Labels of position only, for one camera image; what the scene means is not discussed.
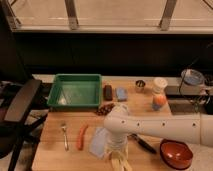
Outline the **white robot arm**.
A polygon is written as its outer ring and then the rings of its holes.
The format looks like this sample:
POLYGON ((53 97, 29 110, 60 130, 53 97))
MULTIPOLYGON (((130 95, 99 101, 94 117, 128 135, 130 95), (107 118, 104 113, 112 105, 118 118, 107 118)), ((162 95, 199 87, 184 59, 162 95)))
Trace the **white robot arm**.
POLYGON ((126 148, 129 134, 142 134, 179 142, 213 147, 213 116, 205 114, 175 116, 133 116, 126 105, 117 105, 105 117, 110 151, 126 148))

